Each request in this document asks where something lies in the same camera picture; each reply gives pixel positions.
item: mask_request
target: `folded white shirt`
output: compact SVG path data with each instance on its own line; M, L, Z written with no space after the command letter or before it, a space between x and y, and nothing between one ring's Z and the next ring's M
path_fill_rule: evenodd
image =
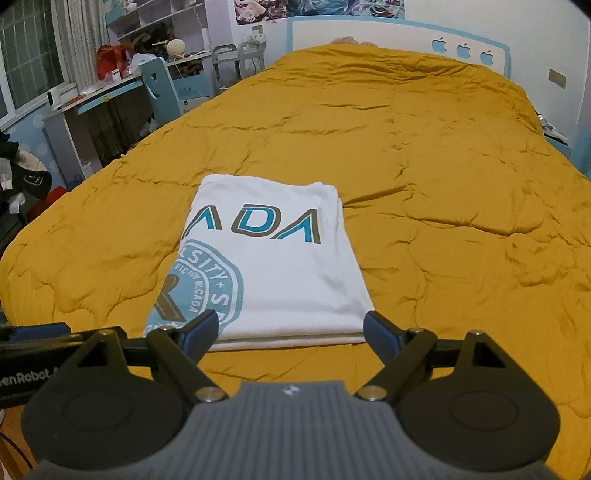
M334 187L208 175L144 334L206 309L212 350L363 342L373 306Z

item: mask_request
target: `apple-shaped cutout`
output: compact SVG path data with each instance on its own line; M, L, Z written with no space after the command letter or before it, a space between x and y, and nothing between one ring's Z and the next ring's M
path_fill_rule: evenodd
M470 58L470 47L467 46L467 43L464 45L458 45L456 47L457 56L461 59L469 59Z
M447 52L447 48L445 48L445 42L443 41L443 37L440 37L439 40L433 40L431 42L431 48L436 53Z
M482 64L486 65L487 67L490 67L493 64L492 55L491 55L490 50L488 50L486 52L483 51L480 54L480 62L482 62Z

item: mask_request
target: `anime poster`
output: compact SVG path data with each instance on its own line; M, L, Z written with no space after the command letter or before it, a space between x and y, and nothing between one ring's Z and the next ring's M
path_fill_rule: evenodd
M233 0L238 25L301 15L404 18L404 0Z

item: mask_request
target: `white headboard with blue trim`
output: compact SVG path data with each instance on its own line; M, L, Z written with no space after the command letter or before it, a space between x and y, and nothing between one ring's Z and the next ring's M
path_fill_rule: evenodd
M287 24L287 51L324 45L347 36L379 47L433 53L484 65L507 78L510 74L509 47L502 43L451 28L390 18L291 17Z

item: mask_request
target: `silver screw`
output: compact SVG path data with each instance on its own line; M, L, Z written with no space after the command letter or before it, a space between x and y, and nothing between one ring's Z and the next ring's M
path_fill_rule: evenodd
M365 385L359 389L357 395L367 401L378 401L385 399L388 391L377 385Z
M221 400L224 392L218 387L202 387L195 392L195 396L206 403L212 403Z

